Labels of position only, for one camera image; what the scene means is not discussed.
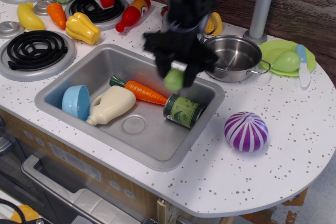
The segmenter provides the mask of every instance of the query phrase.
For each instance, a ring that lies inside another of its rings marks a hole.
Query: gray pole
[[[256,0],[251,27],[250,30],[245,32],[245,38],[257,44],[262,44],[267,40],[267,35],[264,33],[264,30],[271,1],[272,0]]]

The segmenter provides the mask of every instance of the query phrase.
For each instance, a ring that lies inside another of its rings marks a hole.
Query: pot
[[[262,52],[251,40],[235,35],[219,35],[204,42],[204,45],[217,54],[218,62],[215,69],[206,71],[216,80],[238,82],[249,78],[253,73],[267,73],[271,64],[262,60]],[[255,71],[261,62],[268,64],[265,72]]]

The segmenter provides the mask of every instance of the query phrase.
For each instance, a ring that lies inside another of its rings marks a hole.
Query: blue handle
[[[296,46],[296,53],[298,54],[301,63],[307,64],[307,55],[306,55],[306,48],[304,45],[297,45]]]

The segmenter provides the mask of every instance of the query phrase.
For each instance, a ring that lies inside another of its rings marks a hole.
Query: stainless steel sink
[[[35,97],[36,106],[46,113],[86,132],[98,141],[158,170],[176,167],[199,137],[224,100],[224,90],[213,82],[196,78],[190,88],[177,94],[206,105],[190,130],[163,116],[163,106],[137,100],[126,114],[106,125],[92,126],[61,110],[62,97],[70,86],[84,84],[90,100],[106,91],[109,79],[135,80],[169,97],[155,61],[112,44],[98,46]]]

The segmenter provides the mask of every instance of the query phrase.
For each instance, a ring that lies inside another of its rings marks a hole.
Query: blue bowl
[[[71,86],[62,99],[62,110],[86,121],[90,114],[90,94],[85,85]]]

